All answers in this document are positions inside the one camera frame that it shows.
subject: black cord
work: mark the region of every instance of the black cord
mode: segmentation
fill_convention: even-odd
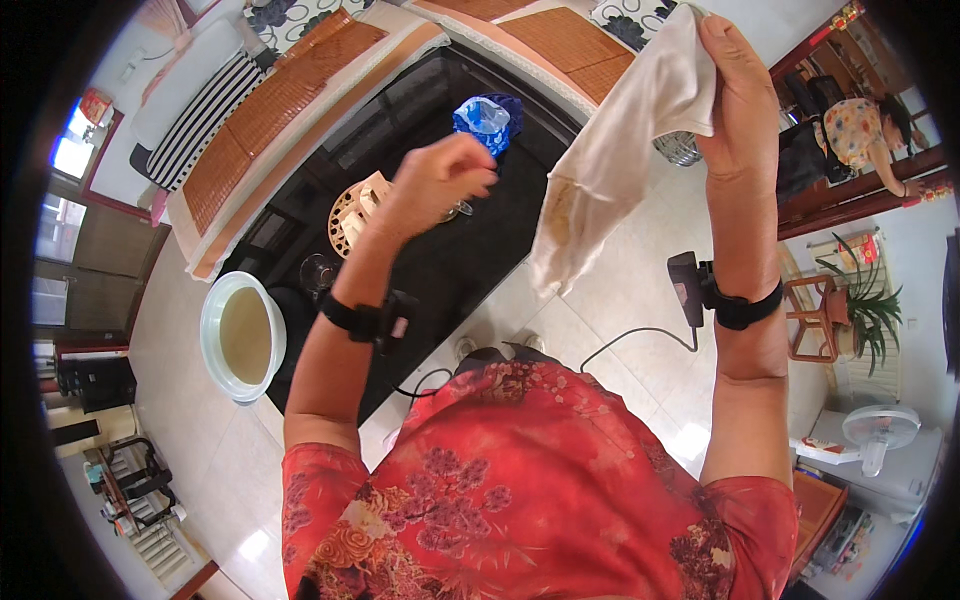
[[[155,56],[155,57],[149,57],[148,59],[142,59],[142,60],[157,60],[157,59],[162,59],[163,57],[167,56],[168,54],[170,54],[170,53],[173,52],[173,51],[174,51],[174,49],[171,48],[170,50],[167,50],[166,52],[164,52],[164,53],[161,54],[161,55],[158,55],[158,56]]]
[[[587,360],[585,360],[583,363],[581,363],[581,365],[580,365],[580,372],[584,372],[584,367],[587,365],[587,363],[590,362],[591,360],[593,360],[594,358],[596,358],[597,355],[600,354],[600,352],[604,351],[605,349],[609,348],[610,346],[613,346],[614,344],[616,344],[617,342],[619,342],[619,341],[622,340],[623,338],[627,337],[627,336],[630,335],[631,333],[637,333],[638,331],[657,331],[658,333],[662,333],[662,334],[664,334],[664,335],[668,335],[668,336],[670,336],[671,338],[673,338],[674,340],[676,340],[681,346],[683,346],[684,348],[686,348],[686,349],[688,349],[689,351],[694,352],[694,353],[697,351],[697,348],[699,347],[698,344],[697,344],[697,328],[696,328],[696,327],[691,327],[691,328],[690,328],[690,333],[693,335],[693,346],[691,346],[690,344],[688,344],[688,343],[685,342],[684,340],[681,340],[679,337],[677,337],[677,336],[674,335],[673,333],[667,331],[666,329],[660,329],[659,327],[637,327],[636,329],[630,329],[629,331],[624,331],[623,333],[621,333],[620,335],[616,336],[615,338],[613,338],[612,340],[610,340],[609,342],[607,342],[606,344],[604,344],[602,347],[600,347],[599,350],[595,351],[593,354],[591,354],[590,356],[588,356],[588,357],[587,357]]]
[[[423,385],[423,382],[426,381],[427,377],[437,372],[445,372],[446,374],[450,375],[449,379],[447,379],[446,381],[453,379],[453,371],[451,371],[450,369],[445,369],[443,367],[440,367],[439,369],[434,369],[433,371],[427,373],[426,375],[420,378],[420,381],[417,383],[417,387],[414,388],[414,392],[412,394],[410,392],[401,390],[393,381],[390,380],[390,377],[387,377],[387,382],[390,384],[392,388],[394,388],[394,391],[397,392],[398,394],[403,394],[404,396],[407,396],[413,399],[417,399],[419,397],[428,397],[428,396],[433,396],[437,392],[439,392],[440,388],[442,388],[443,385],[437,388],[436,390],[434,390],[433,392],[427,392],[426,394],[420,394],[420,386]]]
[[[696,353],[697,349],[700,347],[699,344],[698,344],[698,342],[697,342],[697,328],[696,328],[696,327],[691,327],[691,328],[690,328],[690,334],[691,334],[691,336],[693,337],[693,346],[691,346],[690,344],[688,344],[688,343],[685,342],[684,340],[681,340],[679,337],[677,337],[676,335],[674,335],[674,334],[671,333],[670,331],[667,331],[666,329],[661,329],[660,327],[637,327],[636,329],[629,329],[629,330],[627,330],[627,331],[624,331],[624,332],[621,333],[620,335],[616,336],[615,338],[613,338],[612,340],[610,340],[609,342],[607,342],[606,344],[604,344],[602,347],[600,347],[600,349],[598,349],[597,351],[595,351],[593,354],[591,354],[590,356],[588,356],[588,357],[587,357],[587,360],[585,360],[583,363],[581,363],[581,365],[580,365],[580,372],[584,372],[584,368],[587,366],[587,363],[590,362],[591,360],[593,360],[594,358],[596,358],[596,357],[597,357],[601,352],[603,352],[605,349],[609,348],[610,346],[613,346],[614,344],[616,344],[617,342],[619,342],[619,341],[622,340],[623,338],[627,337],[627,336],[630,335],[631,333],[638,333],[639,331],[657,331],[658,333],[662,333],[663,335],[670,336],[671,338],[673,338],[674,340],[676,340],[678,344],[680,344],[681,346],[683,346],[683,347],[686,348],[687,350],[689,350],[689,351],[691,351],[691,352],[694,352],[694,353]],[[433,396],[433,395],[435,395],[435,394],[440,390],[440,388],[443,387],[443,386],[440,386],[440,388],[437,388],[437,389],[434,390],[433,392],[427,392],[426,394],[421,394],[421,393],[420,393],[420,386],[423,385],[423,382],[426,381],[427,377],[429,377],[430,375],[432,375],[432,374],[434,374],[434,373],[438,373],[438,372],[445,372],[447,375],[449,375],[449,379],[447,379],[447,380],[444,382],[444,385],[446,385],[446,382],[447,382],[447,381],[449,381],[450,379],[453,378],[453,371],[451,371],[450,369],[445,369],[445,368],[443,368],[443,367],[440,367],[439,369],[434,369],[433,371],[427,373],[426,375],[424,375],[423,377],[420,378],[420,381],[417,383],[417,387],[414,388],[413,393],[407,392],[407,391],[405,391],[405,390],[401,390],[401,389],[399,388],[399,386],[397,386],[397,384],[395,384],[395,383],[390,379],[389,375],[386,377],[386,379],[387,379],[387,383],[390,384],[390,387],[394,388],[394,391],[397,392],[398,394],[403,394],[404,396],[407,396],[407,397],[409,397],[409,398],[417,399],[417,398],[421,398],[421,397]]]

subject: striped cushion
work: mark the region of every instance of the striped cushion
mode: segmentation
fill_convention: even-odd
[[[171,191],[180,187],[227,117],[263,79],[263,71],[245,51],[230,59],[197,92],[150,155],[150,178]]]

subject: black wrist strap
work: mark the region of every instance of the black wrist strap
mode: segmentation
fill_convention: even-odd
[[[742,331],[757,321],[772,315],[783,301],[783,281],[763,300],[747,302],[739,296],[724,296],[710,274],[704,282],[704,307],[716,310],[717,322],[735,331]]]
[[[333,294],[326,295],[320,312],[328,321],[345,329],[352,342],[363,344],[376,339],[383,319],[383,311],[376,306],[357,304],[356,308],[348,308],[333,298]]]

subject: plastic basin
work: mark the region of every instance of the plastic basin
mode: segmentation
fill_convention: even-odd
[[[220,322],[224,315],[224,307],[233,294],[248,287],[256,290],[257,295],[267,307],[267,318],[270,321],[270,363],[263,381],[255,385],[246,383],[233,374],[220,345]],[[204,356],[206,370],[224,394],[241,404],[255,402],[267,391],[267,386],[270,385],[276,370],[283,362],[286,349],[287,327],[283,322],[280,309],[274,299],[267,295],[266,288],[257,281],[256,277],[242,271],[233,271],[220,277],[213,284],[206,294],[204,310],[200,315],[200,351]]]

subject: woman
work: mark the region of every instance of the woman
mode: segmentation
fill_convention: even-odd
[[[890,153],[906,148],[913,155],[910,139],[910,113],[892,95],[883,100],[841,100],[824,113],[822,121],[805,121],[780,134],[777,203],[825,177],[838,162],[854,170],[873,163],[891,194],[919,196],[920,183],[898,180],[890,167]]]
[[[707,17],[701,38],[724,81],[717,134],[697,140],[714,274],[722,293],[756,302],[780,280],[776,95],[729,21]],[[400,247],[486,196],[494,168],[466,134],[410,153],[333,298],[379,305]],[[778,597],[797,535],[782,308],[743,330],[718,324],[715,341],[699,483],[619,396],[532,351],[464,365],[418,399],[369,474],[356,420],[371,345],[321,316],[284,422],[291,597]]]

